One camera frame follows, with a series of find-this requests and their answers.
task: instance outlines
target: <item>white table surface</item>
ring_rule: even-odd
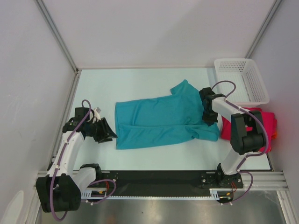
[[[116,102],[170,95],[170,89],[184,79],[200,90],[214,84],[214,69],[82,70],[70,117],[74,116],[75,107],[88,99],[93,108],[101,109],[101,117],[107,119],[115,132]],[[115,140],[98,144],[86,137],[74,170],[87,163],[98,163],[102,170],[215,170],[231,149],[229,141],[221,138],[217,142],[194,139],[176,145],[128,150],[116,150],[115,144]],[[242,169],[269,170],[270,166],[263,155],[249,158]]]

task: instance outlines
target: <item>white plastic basket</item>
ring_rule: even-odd
[[[216,82],[229,80],[236,84],[236,90],[228,99],[243,107],[256,107],[267,104],[270,99],[256,63],[246,58],[224,58],[214,62]],[[230,83],[217,85],[218,93],[228,94],[233,86]]]

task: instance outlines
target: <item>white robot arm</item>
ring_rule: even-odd
[[[100,117],[99,112],[99,108],[89,110],[78,107],[75,109],[75,116],[64,125],[56,159],[47,175],[39,177],[36,181],[36,190],[44,212],[52,212],[51,204],[55,211],[77,210],[81,202],[81,193],[91,182],[102,179],[98,164],[85,164],[81,166],[77,175],[72,176],[78,151],[85,137],[93,137],[98,143],[117,138],[106,119]]]
[[[216,182],[231,183],[247,157],[260,155],[259,150],[268,142],[263,118],[259,111],[249,111],[227,101],[223,94],[215,94],[210,87],[199,91],[204,107],[202,119],[209,126],[217,122],[218,114],[231,123],[232,149],[216,170]]]

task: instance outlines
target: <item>white wall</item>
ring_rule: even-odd
[[[244,57],[274,0],[45,0],[79,68]]]
[[[256,61],[275,112],[278,139],[273,141],[274,165],[284,171],[299,209],[299,1],[286,0],[275,16],[253,59]]]
[[[0,220],[23,190],[21,220],[74,74],[33,0],[2,0],[0,30]]]

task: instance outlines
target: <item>red cloth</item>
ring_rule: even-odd
[[[276,135],[276,126],[277,126],[277,120],[275,119],[274,113],[264,112],[260,108],[247,108],[247,109],[250,111],[260,111],[261,112],[262,118],[263,118],[263,125],[266,129],[266,132],[268,134],[268,139],[269,139],[269,148],[268,148],[267,152],[271,151],[271,139],[272,139],[272,136]],[[228,120],[226,120],[224,117],[222,117],[222,121],[223,121],[223,128],[221,131],[221,138],[230,140],[230,129],[231,129],[230,122]],[[247,127],[246,130],[251,131],[252,127]]]

